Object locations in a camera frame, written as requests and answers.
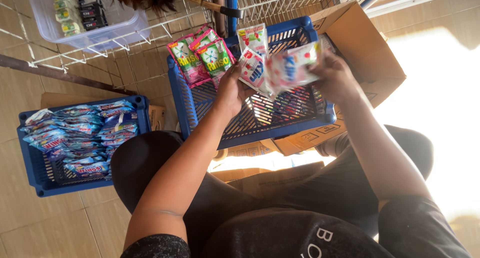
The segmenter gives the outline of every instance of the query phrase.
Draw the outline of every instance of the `clear plastic container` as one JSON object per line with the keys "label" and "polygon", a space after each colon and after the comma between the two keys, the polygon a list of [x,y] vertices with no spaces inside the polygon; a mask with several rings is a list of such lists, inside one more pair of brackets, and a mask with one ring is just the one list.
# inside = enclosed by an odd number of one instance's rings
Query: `clear plastic container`
{"label": "clear plastic container", "polygon": [[[105,16],[108,26],[83,32],[70,37],[64,37],[61,24],[55,19],[53,0],[30,0],[36,24],[40,35],[45,40],[54,43],[68,44],[76,48],[82,48],[118,36],[122,36],[136,30],[148,27],[147,15],[144,11],[133,10],[128,6],[121,5],[117,0],[101,0],[105,7]],[[121,45],[126,45],[150,36],[150,29],[142,30],[128,36],[115,39]],[[119,44],[110,40],[91,47],[95,51],[103,51],[120,47]],[[94,53],[90,49],[84,49],[88,53]]]}

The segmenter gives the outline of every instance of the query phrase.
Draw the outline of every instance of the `printed symbol on box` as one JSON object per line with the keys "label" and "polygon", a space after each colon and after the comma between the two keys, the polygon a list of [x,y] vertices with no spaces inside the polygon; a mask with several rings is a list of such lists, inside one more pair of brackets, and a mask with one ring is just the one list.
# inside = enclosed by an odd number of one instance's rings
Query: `printed symbol on box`
{"label": "printed symbol on box", "polygon": [[318,135],[315,135],[313,133],[307,133],[307,134],[302,136],[302,138],[307,140],[307,141],[312,141],[313,139],[315,139],[317,137],[318,137]]}
{"label": "printed symbol on box", "polygon": [[337,111],[337,112],[335,113],[335,115],[336,115],[336,119],[337,119],[337,120],[343,121],[342,111]]}
{"label": "printed symbol on box", "polygon": [[272,150],[269,149],[268,147],[266,147],[266,146],[261,146],[260,147],[260,154],[261,155],[265,155],[265,154],[268,154],[270,152],[272,152]]}
{"label": "printed symbol on box", "polygon": [[371,101],[373,98],[375,98],[378,95],[376,93],[370,93],[370,92],[364,92],[364,93],[367,96],[369,101]]}
{"label": "printed symbol on box", "polygon": [[319,133],[327,134],[327,133],[329,133],[331,131],[334,131],[334,130],[340,128],[340,127],[341,126],[337,125],[337,124],[330,124],[330,125],[318,128],[318,129],[316,129],[316,131],[319,132]]}
{"label": "printed symbol on box", "polygon": [[315,30],[319,30],[322,27],[322,25],[324,24],[325,19],[326,19],[326,17],[312,22],[311,24],[313,25],[313,28]]}
{"label": "printed symbol on box", "polygon": [[258,156],[258,148],[248,149],[248,154],[250,157]]}
{"label": "printed symbol on box", "polygon": [[247,156],[247,151],[246,150],[237,151],[237,157],[244,157],[244,156]]}

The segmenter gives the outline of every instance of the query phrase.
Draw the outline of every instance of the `wooden handle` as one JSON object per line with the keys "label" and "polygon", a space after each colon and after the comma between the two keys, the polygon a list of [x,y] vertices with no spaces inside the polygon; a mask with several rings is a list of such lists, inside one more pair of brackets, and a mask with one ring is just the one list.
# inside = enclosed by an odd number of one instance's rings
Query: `wooden handle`
{"label": "wooden handle", "polygon": [[207,9],[214,10],[216,12],[220,12],[220,7],[221,6],[218,5],[218,4],[215,4],[213,2],[209,2],[209,1],[205,1],[205,0],[190,0],[190,1],[198,3],[200,6],[203,6]]}

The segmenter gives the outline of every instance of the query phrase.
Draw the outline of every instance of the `sunlight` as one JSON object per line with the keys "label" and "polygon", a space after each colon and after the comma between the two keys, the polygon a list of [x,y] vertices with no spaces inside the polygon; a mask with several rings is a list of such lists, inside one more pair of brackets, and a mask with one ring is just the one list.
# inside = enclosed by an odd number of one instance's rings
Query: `sunlight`
{"label": "sunlight", "polygon": [[384,124],[414,129],[432,140],[435,156],[427,185],[447,220],[480,216],[480,47],[469,50],[446,29],[388,41],[407,75],[375,109]]}

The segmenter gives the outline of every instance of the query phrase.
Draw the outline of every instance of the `slotted basket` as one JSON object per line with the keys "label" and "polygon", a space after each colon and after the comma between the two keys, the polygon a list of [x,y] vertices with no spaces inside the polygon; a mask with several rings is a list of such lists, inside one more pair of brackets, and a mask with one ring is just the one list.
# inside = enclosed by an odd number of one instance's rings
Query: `slotted basket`
{"label": "slotted basket", "polygon": [[[308,16],[268,26],[267,33],[270,54],[318,40]],[[225,43],[238,59],[241,51],[237,36],[226,38]],[[190,89],[171,55],[167,62],[178,120],[186,139],[212,107],[216,90],[212,82]],[[311,86],[282,93],[273,102],[256,94],[246,100],[240,113],[226,127],[218,149],[329,125],[336,119],[333,104]]]}

